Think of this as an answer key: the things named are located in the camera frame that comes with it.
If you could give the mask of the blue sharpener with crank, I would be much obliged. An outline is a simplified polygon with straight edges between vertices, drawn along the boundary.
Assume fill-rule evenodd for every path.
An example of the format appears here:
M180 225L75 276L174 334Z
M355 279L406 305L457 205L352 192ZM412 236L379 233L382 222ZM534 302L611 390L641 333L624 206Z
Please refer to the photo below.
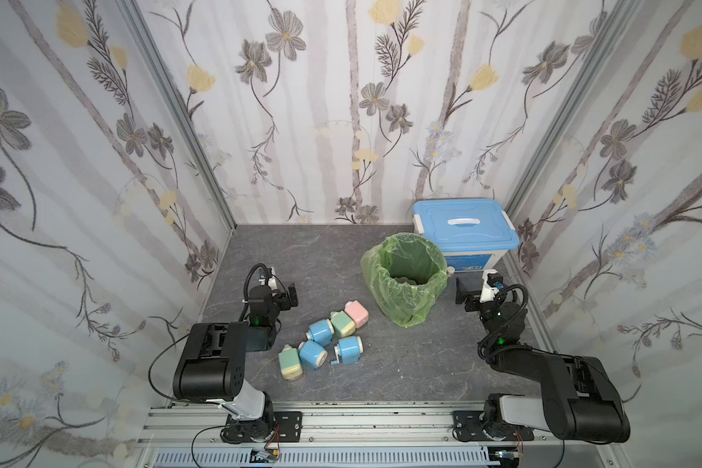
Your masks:
M360 337L343 337L333 346L335 360L332 365L348 365L357 363L364 353L364 344Z

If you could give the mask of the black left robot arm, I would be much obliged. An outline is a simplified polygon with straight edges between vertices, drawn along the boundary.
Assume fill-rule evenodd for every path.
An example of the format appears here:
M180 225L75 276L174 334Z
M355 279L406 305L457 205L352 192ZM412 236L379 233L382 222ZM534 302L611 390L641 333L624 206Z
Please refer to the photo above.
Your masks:
M237 321L193 326L172 384L177 401L226 411L220 438L232 445L278 439L272 401L246 380L246 361L249 353L272 349L282 327L280 314L298 306L296 286L284 284L263 263L251 268L242 293Z

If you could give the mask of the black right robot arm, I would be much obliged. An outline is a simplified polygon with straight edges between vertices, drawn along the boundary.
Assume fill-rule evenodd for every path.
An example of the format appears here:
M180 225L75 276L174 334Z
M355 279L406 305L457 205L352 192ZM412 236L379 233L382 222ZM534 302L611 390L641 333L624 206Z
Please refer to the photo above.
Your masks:
M489 395L477 423L456 425L458 438L471 441L480 431L502 441L540 430L561 441L627 442L631 425L624 401L599 359L544 351L522 342L529 298L525 286L505 285L494 270L486 272L479 292L456 281L456 304L476 312L487 332L478 343L479 358L496 372L526 378L540 387L537 397Z

